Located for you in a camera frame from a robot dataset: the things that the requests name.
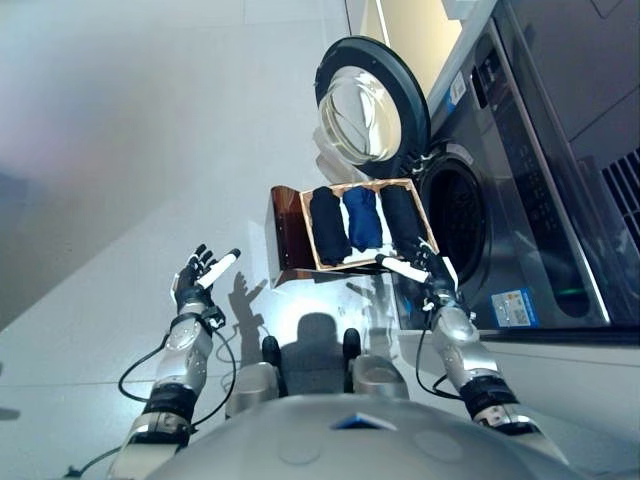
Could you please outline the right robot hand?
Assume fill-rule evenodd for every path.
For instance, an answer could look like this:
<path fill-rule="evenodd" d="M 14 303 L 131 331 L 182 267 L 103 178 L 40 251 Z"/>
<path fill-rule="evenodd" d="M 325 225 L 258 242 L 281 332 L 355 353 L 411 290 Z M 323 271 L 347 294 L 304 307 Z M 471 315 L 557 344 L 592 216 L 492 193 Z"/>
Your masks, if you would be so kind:
<path fill-rule="evenodd" d="M 437 253 L 424 240 L 419 240 L 409 249 L 409 253 L 407 259 L 377 254 L 375 261 L 387 270 L 418 284 L 427 296 L 456 296 L 459 280 L 448 257 Z"/>

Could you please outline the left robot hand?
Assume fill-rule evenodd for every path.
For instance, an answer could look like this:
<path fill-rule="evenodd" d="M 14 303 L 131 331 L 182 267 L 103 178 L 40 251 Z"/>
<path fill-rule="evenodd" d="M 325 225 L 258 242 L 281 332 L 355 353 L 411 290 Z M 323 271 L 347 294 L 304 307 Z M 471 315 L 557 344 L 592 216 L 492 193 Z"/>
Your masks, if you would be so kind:
<path fill-rule="evenodd" d="M 241 251 L 233 248 L 216 259 L 206 244 L 197 246 L 172 280 L 170 292 L 175 304 L 179 306 L 186 303 L 191 294 L 209 291 L 240 256 Z"/>

